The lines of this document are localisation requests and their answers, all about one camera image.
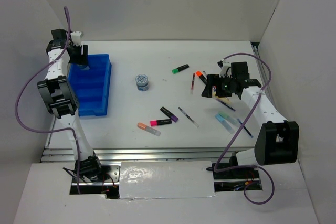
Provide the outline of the orange cap black highlighter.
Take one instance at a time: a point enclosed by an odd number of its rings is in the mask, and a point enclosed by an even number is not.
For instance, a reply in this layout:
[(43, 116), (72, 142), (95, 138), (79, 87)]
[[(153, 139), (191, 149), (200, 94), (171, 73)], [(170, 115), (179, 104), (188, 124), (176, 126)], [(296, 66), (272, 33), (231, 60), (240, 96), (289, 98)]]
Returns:
[(207, 78), (200, 71), (197, 71), (196, 75), (204, 84), (207, 84)]

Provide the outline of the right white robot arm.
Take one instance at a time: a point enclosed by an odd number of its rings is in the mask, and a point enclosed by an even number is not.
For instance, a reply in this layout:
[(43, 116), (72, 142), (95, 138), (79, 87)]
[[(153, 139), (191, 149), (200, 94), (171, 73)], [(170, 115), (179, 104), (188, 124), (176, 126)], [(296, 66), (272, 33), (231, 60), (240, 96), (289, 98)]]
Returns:
[(249, 108), (247, 117), (253, 116), (260, 126), (254, 148), (233, 154), (229, 172), (235, 178), (242, 177), (250, 166), (266, 166), (294, 163), (298, 156), (299, 125), (282, 116), (267, 96), (261, 83), (252, 79), (246, 62), (218, 62), (219, 74), (209, 74), (202, 96), (212, 97), (216, 88), (220, 98), (237, 95)]

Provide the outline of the purple cap black highlighter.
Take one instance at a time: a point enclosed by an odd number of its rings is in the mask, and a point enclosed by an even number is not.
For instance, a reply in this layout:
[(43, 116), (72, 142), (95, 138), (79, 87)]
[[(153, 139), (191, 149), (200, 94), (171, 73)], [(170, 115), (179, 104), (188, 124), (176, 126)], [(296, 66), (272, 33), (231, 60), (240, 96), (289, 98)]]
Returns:
[(169, 117), (169, 119), (171, 119), (175, 123), (179, 120), (177, 116), (175, 116), (172, 112), (170, 112), (165, 107), (161, 107), (160, 111), (163, 112), (166, 116)]

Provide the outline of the pink cap black highlighter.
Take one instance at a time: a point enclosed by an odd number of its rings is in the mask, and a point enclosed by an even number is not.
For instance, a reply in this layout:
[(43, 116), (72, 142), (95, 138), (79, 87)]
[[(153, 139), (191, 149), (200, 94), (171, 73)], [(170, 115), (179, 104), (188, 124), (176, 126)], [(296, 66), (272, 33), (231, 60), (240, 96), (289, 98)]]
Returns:
[(150, 126), (161, 126), (161, 125), (167, 125), (172, 124), (171, 119), (163, 119), (163, 120), (153, 120), (150, 121)]

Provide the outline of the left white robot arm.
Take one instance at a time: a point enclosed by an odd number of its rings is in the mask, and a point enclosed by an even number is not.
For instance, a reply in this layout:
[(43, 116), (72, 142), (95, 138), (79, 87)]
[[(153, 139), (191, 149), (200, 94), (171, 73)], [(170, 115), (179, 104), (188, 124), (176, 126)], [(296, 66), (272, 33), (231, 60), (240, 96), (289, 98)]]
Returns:
[(103, 177), (104, 169), (83, 132), (79, 121), (79, 99), (68, 80), (62, 59), (68, 55), (70, 64), (88, 70), (88, 46), (81, 44), (82, 33), (79, 31), (55, 29), (51, 34), (52, 40), (46, 48), (51, 65), (45, 79), (37, 83), (37, 88), (48, 112), (67, 129), (74, 152), (74, 175), (78, 180), (97, 182)]

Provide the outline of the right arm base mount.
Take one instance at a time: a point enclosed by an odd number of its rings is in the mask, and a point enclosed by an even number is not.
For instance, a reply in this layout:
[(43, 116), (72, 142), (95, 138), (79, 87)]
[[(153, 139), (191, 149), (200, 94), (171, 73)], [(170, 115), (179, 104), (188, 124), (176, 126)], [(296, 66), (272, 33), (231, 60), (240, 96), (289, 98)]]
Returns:
[(243, 191), (247, 185), (247, 190), (262, 190), (257, 170), (242, 168), (216, 173), (213, 171), (214, 166), (215, 163), (211, 167), (207, 167), (206, 170), (213, 174), (215, 192)]

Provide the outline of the green cap black highlighter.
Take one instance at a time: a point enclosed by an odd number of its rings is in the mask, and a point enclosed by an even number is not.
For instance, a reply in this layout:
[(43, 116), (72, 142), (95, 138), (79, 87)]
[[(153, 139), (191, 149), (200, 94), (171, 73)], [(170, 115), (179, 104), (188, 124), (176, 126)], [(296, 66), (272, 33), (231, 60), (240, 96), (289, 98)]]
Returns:
[(182, 66), (179, 66), (177, 68), (172, 69), (172, 73), (173, 74), (177, 74), (177, 73), (179, 73), (179, 72), (181, 72), (181, 71), (183, 71), (185, 69), (188, 69), (188, 68), (189, 68), (189, 65), (185, 64), (185, 65), (182, 65)]

